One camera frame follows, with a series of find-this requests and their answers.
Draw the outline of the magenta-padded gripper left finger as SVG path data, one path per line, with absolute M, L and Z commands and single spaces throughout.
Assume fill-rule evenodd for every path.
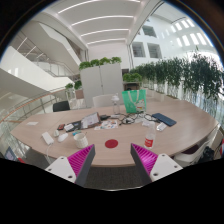
M 83 187 L 94 156 L 95 145 L 92 144 L 69 157 L 60 156 L 46 168 L 46 171 Z

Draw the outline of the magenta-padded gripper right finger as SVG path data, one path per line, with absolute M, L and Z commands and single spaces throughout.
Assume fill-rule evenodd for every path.
M 130 152 L 144 185 L 182 169 L 179 164 L 165 153 L 157 155 L 134 143 L 131 144 Z

